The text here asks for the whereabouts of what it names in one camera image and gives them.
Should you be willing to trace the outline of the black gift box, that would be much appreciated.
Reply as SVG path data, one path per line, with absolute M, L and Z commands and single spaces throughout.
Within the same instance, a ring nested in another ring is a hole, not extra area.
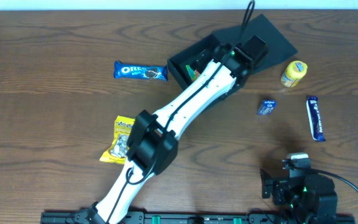
M 283 63 L 297 49 L 263 15 L 249 21 L 245 31 L 241 26 L 219 29 L 167 60 L 167 66 L 182 89 L 194 81 L 187 67 L 202 73 L 210 61 L 224 61 L 236 82 L 220 96 L 221 101 L 240 90 L 248 77 Z

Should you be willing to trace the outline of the yellow snack nut bag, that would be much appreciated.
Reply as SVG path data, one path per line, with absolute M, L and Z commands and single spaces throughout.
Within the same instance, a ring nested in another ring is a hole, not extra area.
M 124 164 L 128 151 L 127 141 L 132 131 L 134 118 L 117 116 L 114 121 L 114 134 L 111 146 L 99 158 L 100 162 Z

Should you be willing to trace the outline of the blue Oreo cookie pack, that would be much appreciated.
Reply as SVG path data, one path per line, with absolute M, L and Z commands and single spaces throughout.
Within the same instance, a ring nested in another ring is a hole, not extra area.
M 115 61 L 113 77 L 167 81 L 167 66 L 133 65 Z

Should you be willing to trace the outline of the green Haribo gummy candy bag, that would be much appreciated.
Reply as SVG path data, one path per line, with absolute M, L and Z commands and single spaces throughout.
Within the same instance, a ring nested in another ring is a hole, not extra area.
M 195 81 L 200 76 L 199 71 L 197 69 L 193 68 L 191 65 L 186 65 L 186 70 L 188 72 L 189 78 L 191 81 Z

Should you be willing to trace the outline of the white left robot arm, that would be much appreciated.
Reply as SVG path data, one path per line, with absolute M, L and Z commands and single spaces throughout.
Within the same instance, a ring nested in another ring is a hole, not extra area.
M 94 204 L 90 223 L 119 223 L 145 184 L 161 174 L 176 158 L 178 142 L 191 122 L 211 103 L 245 79 L 267 54 L 267 44 L 257 36 L 246 43 L 219 44 L 204 49 L 192 64 L 199 77 L 169 104 L 135 118 L 122 172 L 107 196 Z

